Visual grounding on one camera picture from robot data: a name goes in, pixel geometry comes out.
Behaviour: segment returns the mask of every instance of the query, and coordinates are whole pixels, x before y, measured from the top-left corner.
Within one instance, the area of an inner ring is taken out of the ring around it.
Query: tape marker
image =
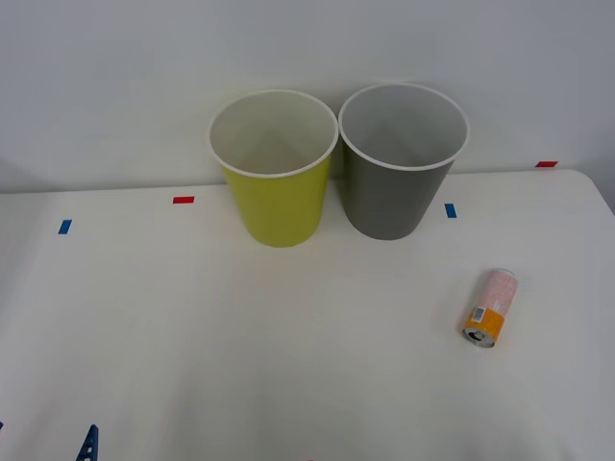
[[[194,196],[189,196],[189,197],[173,197],[173,203],[175,205],[177,204],[193,204],[194,203]]]
[[[457,213],[455,212],[455,205],[453,205],[453,204],[444,204],[444,207],[446,208],[446,215],[449,218],[456,218],[457,217]]]
[[[553,168],[556,165],[557,162],[555,160],[543,160],[536,163],[534,168]]]
[[[64,219],[61,222],[61,226],[60,226],[60,230],[58,230],[58,234],[66,235],[68,233],[68,230],[70,229],[70,225],[72,224],[72,222],[73,222],[72,219]]]

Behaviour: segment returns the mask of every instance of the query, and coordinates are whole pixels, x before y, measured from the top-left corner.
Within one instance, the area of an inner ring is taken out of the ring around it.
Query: blue tape
[[[453,205],[453,204],[444,204],[444,207],[446,208],[446,215],[449,218],[456,218],[457,217],[457,213],[455,212],[455,205]]]
[[[86,440],[79,450],[76,461],[98,460],[98,427],[91,425],[87,432]]]
[[[58,234],[60,235],[64,235],[68,233],[68,230],[70,229],[70,225],[73,222],[72,219],[64,219],[61,222],[61,226],[60,226],[60,230],[58,230]]]

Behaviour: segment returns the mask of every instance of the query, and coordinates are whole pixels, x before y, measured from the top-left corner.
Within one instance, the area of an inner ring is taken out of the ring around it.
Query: white rim
[[[257,96],[259,94],[264,94],[264,93],[291,93],[291,94],[295,94],[297,96],[302,96],[304,98],[308,98],[309,100],[311,100],[311,101],[313,101],[315,103],[318,103],[318,105],[320,105],[327,112],[327,114],[329,115],[329,117],[331,118],[331,120],[333,122],[335,133],[333,135],[333,141],[332,141],[331,145],[329,146],[329,148],[325,151],[325,153],[322,156],[317,158],[312,163],[310,163],[310,164],[308,164],[306,166],[303,166],[303,167],[301,167],[301,168],[299,168],[297,170],[288,171],[286,173],[275,173],[275,174],[267,175],[267,174],[262,174],[262,173],[251,173],[249,171],[240,170],[239,168],[236,168],[236,167],[230,165],[229,163],[227,163],[226,161],[224,161],[220,156],[218,156],[215,153],[215,150],[213,149],[213,146],[211,145],[211,129],[213,128],[213,124],[218,119],[218,117],[222,114],[222,112],[224,112],[226,109],[228,109],[233,104],[238,103],[242,99],[251,98],[253,96]],[[304,171],[307,171],[307,170],[313,168],[314,166],[318,165],[319,163],[323,162],[331,154],[331,152],[333,151],[333,148],[335,147],[335,144],[337,144],[337,139],[338,138],[339,138],[339,127],[337,125],[337,118],[335,118],[335,114],[333,113],[331,108],[329,106],[327,106],[325,103],[323,103],[320,99],[315,98],[315,97],[311,96],[310,94],[302,93],[301,91],[295,91],[294,89],[263,89],[263,90],[260,90],[260,91],[254,91],[252,93],[244,94],[243,96],[239,96],[238,98],[233,99],[229,104],[224,106],[221,110],[219,110],[213,116],[213,118],[209,122],[209,126],[208,126],[208,145],[209,145],[209,151],[211,152],[213,157],[218,161],[218,163],[220,163],[225,168],[228,168],[231,171],[235,171],[239,175],[249,176],[251,178],[266,178],[266,179],[287,178],[289,176],[295,176],[295,175],[298,175],[300,173],[303,173]]]
[[[370,91],[374,88],[381,88],[384,86],[411,86],[413,88],[420,88],[420,89],[424,89],[430,93],[433,93],[437,96],[440,96],[441,98],[445,99],[446,101],[448,101],[455,109],[457,109],[457,111],[459,112],[459,114],[461,115],[461,118],[463,118],[463,122],[465,123],[465,140],[463,141],[463,144],[461,145],[461,147],[457,150],[457,152],[455,152],[453,155],[451,155],[450,157],[442,160],[442,161],[438,161],[437,163],[433,163],[430,165],[423,165],[423,166],[400,166],[400,165],[393,165],[391,163],[386,163],[384,161],[380,161],[380,160],[376,160],[375,158],[369,157],[367,154],[364,154],[363,152],[360,151],[360,149],[355,146],[355,144],[353,144],[348,137],[346,136],[346,134],[344,133],[344,124],[342,122],[342,117],[344,116],[344,111],[346,110],[346,108],[348,107],[348,105],[361,93],[364,93],[365,91]],[[465,112],[461,109],[461,107],[459,106],[458,103],[456,103],[455,101],[453,101],[451,98],[449,98],[446,94],[443,94],[439,91],[436,91],[435,89],[429,88],[428,86],[423,86],[423,85],[417,85],[417,84],[377,84],[377,85],[372,85],[372,86],[368,86],[364,89],[361,89],[359,91],[357,91],[355,94],[353,94],[350,98],[348,98],[346,100],[346,102],[344,103],[344,105],[342,106],[341,111],[339,112],[339,132],[342,135],[342,139],[344,139],[344,142],[348,145],[348,147],[350,147],[353,152],[355,152],[358,156],[361,156],[362,158],[365,158],[367,161],[374,163],[376,165],[382,166],[384,168],[388,168],[391,170],[399,170],[399,171],[425,171],[425,170],[432,170],[434,168],[439,168],[440,166],[444,166],[447,163],[451,163],[453,160],[455,160],[457,158],[457,156],[459,154],[461,154],[461,152],[465,149],[465,147],[468,145],[468,140],[470,139],[470,122],[468,121],[468,117],[465,114]]]

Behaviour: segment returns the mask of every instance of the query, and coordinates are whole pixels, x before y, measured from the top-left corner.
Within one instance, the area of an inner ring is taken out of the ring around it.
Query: table surface
[[[392,242],[332,183],[290,249],[224,185],[0,196],[0,459],[74,460],[96,424],[101,461],[612,460],[614,237],[565,170],[451,175]],[[459,325],[494,267],[520,289],[482,350]]]

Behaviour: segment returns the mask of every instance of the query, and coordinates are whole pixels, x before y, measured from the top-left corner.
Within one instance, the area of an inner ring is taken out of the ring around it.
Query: red tape
[[[553,168],[557,165],[555,160],[543,160],[536,163],[535,168]]]
[[[190,196],[190,197],[173,197],[173,203],[174,204],[193,204],[194,203],[194,196]]]

